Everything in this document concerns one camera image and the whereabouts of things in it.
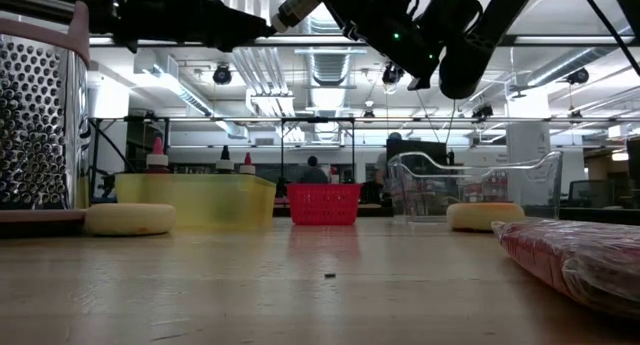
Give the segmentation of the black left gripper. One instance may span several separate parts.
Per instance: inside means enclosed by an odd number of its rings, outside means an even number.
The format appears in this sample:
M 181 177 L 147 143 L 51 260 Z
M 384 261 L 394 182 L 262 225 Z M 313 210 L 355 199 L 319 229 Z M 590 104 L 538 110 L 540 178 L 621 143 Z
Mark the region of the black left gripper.
M 116 0 L 114 42 L 136 53 L 139 40 L 192 41 L 199 32 L 201 43 L 222 52 L 268 38 L 274 28 L 255 15 L 226 6 L 221 0 Z

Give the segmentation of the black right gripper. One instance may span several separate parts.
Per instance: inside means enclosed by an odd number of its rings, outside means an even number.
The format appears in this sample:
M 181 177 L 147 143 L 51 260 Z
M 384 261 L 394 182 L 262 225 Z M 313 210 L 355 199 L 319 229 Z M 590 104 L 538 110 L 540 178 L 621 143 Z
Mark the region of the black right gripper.
M 444 48 L 480 18 L 478 0 L 321 0 L 342 34 L 364 40 L 426 89 Z

